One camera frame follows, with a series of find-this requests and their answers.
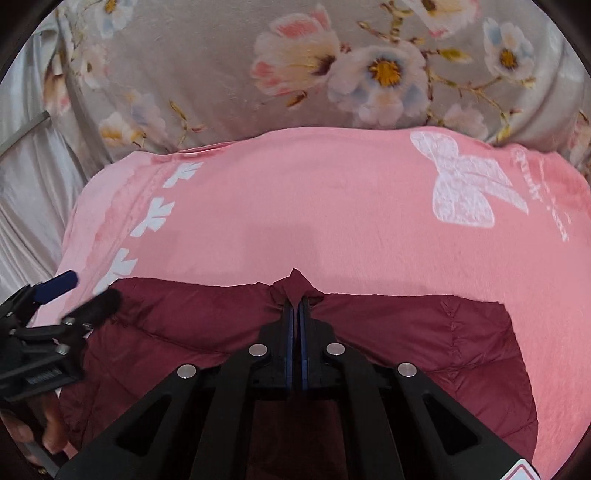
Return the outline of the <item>maroon puffer jacket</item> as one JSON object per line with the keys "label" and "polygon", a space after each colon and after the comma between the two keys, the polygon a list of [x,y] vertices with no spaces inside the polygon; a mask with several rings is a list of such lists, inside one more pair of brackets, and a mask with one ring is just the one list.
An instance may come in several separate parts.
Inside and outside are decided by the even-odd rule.
{"label": "maroon puffer jacket", "polygon": [[411,362],[525,458],[538,419],[504,305],[448,295],[325,294],[301,272],[276,283],[205,286],[152,278],[115,283],[119,311],[94,331],[83,381],[63,389],[70,443],[81,448],[172,370],[221,364],[303,298],[346,345],[384,366]]}

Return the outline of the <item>silver satin pillow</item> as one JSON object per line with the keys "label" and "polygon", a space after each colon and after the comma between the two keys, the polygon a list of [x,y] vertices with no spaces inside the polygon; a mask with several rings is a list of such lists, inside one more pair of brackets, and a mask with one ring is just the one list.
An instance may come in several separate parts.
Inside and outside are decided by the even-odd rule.
{"label": "silver satin pillow", "polygon": [[70,110],[46,20],[1,82],[1,296],[50,278],[85,175],[55,122]]}

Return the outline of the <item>pink bow-print blanket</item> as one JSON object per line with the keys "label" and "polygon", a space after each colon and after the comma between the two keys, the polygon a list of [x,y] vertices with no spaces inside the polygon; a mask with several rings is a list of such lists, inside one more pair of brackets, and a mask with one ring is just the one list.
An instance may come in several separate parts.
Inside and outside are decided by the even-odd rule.
{"label": "pink bow-print blanket", "polygon": [[532,382],[544,478],[590,421],[590,188],[557,154],[435,127],[134,152],[80,193],[60,267],[78,286],[37,325],[127,277],[228,286],[298,270],[326,293],[498,301]]}

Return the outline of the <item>grey floral bed sheet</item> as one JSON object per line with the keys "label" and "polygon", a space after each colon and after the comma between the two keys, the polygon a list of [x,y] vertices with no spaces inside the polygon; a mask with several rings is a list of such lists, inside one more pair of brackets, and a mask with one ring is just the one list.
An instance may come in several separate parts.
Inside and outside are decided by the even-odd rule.
{"label": "grey floral bed sheet", "polygon": [[439,126],[590,171],[590,75],[531,1],[64,1],[36,37],[90,171],[304,126]]}

